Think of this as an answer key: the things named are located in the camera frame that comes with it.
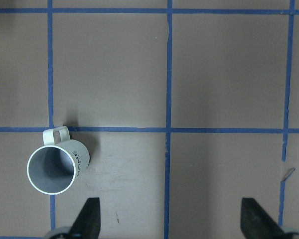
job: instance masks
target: blue grid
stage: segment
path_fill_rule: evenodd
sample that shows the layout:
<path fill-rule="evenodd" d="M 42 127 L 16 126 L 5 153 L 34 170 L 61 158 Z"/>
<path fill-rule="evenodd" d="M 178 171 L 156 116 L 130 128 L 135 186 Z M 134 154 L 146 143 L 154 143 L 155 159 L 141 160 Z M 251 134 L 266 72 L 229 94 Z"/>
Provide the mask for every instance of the blue grid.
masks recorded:
<path fill-rule="evenodd" d="M 167 91 L 166 91 L 166 127 L 74 127 L 74 132 L 164 132 L 166 138 L 165 154 L 165 210 L 164 239 L 168 239 L 169 230 L 169 176 L 170 176 L 170 136 L 171 133 L 274 133 L 282 134 L 282 161 L 286 161 L 288 134 L 299 133 L 299 128 L 289 128 L 289 97 L 292 71 L 294 16 L 299 15 L 295 9 L 295 0 L 290 0 L 289 9 L 181 9 L 173 8 L 172 0 L 167 0 L 167 8 L 53 8 L 53 0 L 47 0 L 47 8 L 0 8 L 0 13 L 46 13 L 48 30 L 48 111 L 49 127 L 0 127 L 0 132 L 43 132 L 54 127 L 53 124 L 53 13 L 161 13 L 167 15 L 169 36 L 167 41 Z M 172 87 L 172 16 L 173 14 L 283 14 L 289 16 L 288 49 L 285 85 L 285 108 L 283 128 L 175 128 L 171 127 L 171 87 Z M 284 198 L 286 180 L 281 182 L 279 225 L 283 224 Z M 50 196 L 50 224 L 55 228 L 55 196 Z M 0 239 L 39 239 L 36 237 L 0 237 Z"/>

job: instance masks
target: mug rim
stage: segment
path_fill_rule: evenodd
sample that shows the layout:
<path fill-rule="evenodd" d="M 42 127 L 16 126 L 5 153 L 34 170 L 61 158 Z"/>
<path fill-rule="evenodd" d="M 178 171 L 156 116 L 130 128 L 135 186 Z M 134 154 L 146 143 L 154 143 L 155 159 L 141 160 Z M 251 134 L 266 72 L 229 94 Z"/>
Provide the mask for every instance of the mug rim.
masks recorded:
<path fill-rule="evenodd" d="M 62 191 L 56 192 L 56 193 L 48 193 L 48 192 L 44 192 L 44 191 L 42 191 L 41 189 L 39 189 L 39 188 L 32 182 L 31 177 L 30 177 L 30 174 L 29 174 L 29 165 L 30 165 L 30 161 L 31 161 L 32 157 L 33 157 L 38 151 L 40 151 L 40 150 L 42 150 L 42 149 L 44 149 L 44 148 L 51 148 L 51 147 L 53 147 L 53 148 L 58 148 L 58 149 L 62 150 L 63 152 L 65 152 L 65 153 L 70 157 L 71 162 L 72 162 L 72 165 L 73 165 L 73 168 L 74 168 L 74 172 L 73 172 L 73 177 L 72 177 L 71 183 L 70 183 L 65 189 L 63 189 Z M 75 166 L 75 163 L 74 163 L 74 160 L 73 160 L 72 156 L 71 156 L 71 155 L 70 155 L 64 148 L 62 148 L 62 147 L 60 147 L 60 146 L 57 146 L 57 145 L 45 145 L 45 146 L 42 146 L 42 147 L 40 147 L 40 148 L 37 148 L 37 149 L 32 153 L 32 155 L 30 156 L 30 158 L 29 158 L 29 160 L 28 160 L 28 164 L 27 164 L 27 166 L 26 166 L 26 173 L 27 173 L 27 175 L 28 175 L 28 179 L 29 179 L 30 183 L 32 184 L 32 186 L 33 186 L 36 190 L 38 190 L 38 191 L 41 192 L 41 193 L 47 194 L 47 195 L 57 195 L 57 194 L 63 193 L 63 192 L 65 192 L 66 190 L 68 190 L 68 188 L 71 187 L 71 185 L 73 184 L 74 179 L 75 179 L 75 175 L 76 175 L 76 166 Z"/>

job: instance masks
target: mug handle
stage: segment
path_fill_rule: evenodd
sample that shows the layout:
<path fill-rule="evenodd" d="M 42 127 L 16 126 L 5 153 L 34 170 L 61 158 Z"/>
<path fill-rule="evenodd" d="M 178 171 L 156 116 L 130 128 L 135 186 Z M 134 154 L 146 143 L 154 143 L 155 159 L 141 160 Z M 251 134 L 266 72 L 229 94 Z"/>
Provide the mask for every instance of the mug handle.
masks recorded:
<path fill-rule="evenodd" d="M 67 126 L 47 129 L 43 132 L 44 145 L 54 145 L 54 132 L 60 132 L 61 142 L 70 140 L 70 133 Z"/>

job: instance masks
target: cup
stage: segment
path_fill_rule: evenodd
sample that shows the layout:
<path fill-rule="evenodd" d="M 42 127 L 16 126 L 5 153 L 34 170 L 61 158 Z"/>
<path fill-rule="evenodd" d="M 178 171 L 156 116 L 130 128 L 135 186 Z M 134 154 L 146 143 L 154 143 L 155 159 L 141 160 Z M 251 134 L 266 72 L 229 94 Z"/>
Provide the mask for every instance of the cup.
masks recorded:
<path fill-rule="evenodd" d="M 43 143 L 44 146 L 33 152 L 28 161 L 28 178 L 41 193 L 63 193 L 87 168 L 89 152 L 84 144 L 70 139 L 69 130 L 65 126 L 45 130 Z"/>

